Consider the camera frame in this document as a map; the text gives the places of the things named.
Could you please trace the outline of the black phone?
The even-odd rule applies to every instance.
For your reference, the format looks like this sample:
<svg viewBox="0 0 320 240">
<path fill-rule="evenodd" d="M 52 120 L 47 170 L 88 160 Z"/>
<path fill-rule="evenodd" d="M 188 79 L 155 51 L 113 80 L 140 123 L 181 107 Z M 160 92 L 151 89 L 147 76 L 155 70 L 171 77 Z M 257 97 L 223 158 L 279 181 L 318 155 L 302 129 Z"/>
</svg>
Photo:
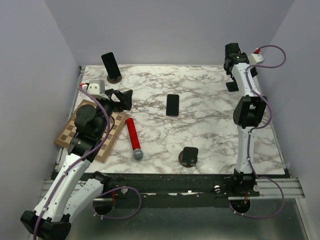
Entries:
<svg viewBox="0 0 320 240">
<path fill-rule="evenodd" d="M 121 76 L 121 72 L 113 52 L 103 54 L 101 59 L 110 79 L 116 79 Z"/>
</svg>

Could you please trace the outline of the purple-edged phone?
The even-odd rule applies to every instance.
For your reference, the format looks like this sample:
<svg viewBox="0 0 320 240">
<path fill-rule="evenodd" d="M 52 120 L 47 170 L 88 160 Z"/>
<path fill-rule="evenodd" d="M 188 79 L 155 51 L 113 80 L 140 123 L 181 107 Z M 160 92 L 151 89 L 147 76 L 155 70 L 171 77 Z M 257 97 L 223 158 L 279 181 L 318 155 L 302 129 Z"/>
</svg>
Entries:
<svg viewBox="0 0 320 240">
<path fill-rule="evenodd" d="M 180 96 L 178 94 L 168 94 L 166 100 L 166 115 L 177 117 L 179 115 Z"/>
</svg>

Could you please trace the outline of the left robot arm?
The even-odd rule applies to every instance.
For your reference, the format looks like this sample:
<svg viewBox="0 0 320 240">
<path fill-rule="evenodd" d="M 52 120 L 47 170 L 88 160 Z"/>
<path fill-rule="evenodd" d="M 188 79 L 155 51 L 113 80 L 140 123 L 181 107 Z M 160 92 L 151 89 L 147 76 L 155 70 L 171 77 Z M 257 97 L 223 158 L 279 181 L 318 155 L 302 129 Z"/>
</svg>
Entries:
<svg viewBox="0 0 320 240">
<path fill-rule="evenodd" d="M 133 90 L 78 90 L 95 102 L 76 112 L 76 133 L 67 149 L 63 166 L 43 199 L 33 210 L 26 210 L 20 221 L 33 235 L 43 240 L 64 240 L 72 222 L 94 198 L 107 197 L 111 185 L 102 174 L 90 178 L 77 193 L 73 193 L 80 178 L 91 165 L 111 131 L 110 117 L 132 108 Z"/>
</svg>

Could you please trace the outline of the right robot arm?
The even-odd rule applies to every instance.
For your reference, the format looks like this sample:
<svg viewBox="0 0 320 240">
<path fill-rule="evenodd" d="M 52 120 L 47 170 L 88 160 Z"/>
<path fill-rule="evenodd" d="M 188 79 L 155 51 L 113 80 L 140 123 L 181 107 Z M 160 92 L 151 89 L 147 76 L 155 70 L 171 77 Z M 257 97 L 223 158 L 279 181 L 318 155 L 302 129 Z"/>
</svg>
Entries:
<svg viewBox="0 0 320 240">
<path fill-rule="evenodd" d="M 232 197 L 243 196 L 253 191 L 256 176 L 252 170 L 256 134 L 253 129 L 261 123 L 266 103 L 259 97 L 260 92 L 254 83 L 257 68 L 250 66 L 257 60 L 263 61 L 260 54 L 247 55 L 241 52 L 238 43 L 225 45 L 223 68 L 232 81 L 226 83 L 229 92 L 239 92 L 240 100 L 233 112 L 233 122 L 238 130 L 237 161 L 226 193 Z"/>
</svg>

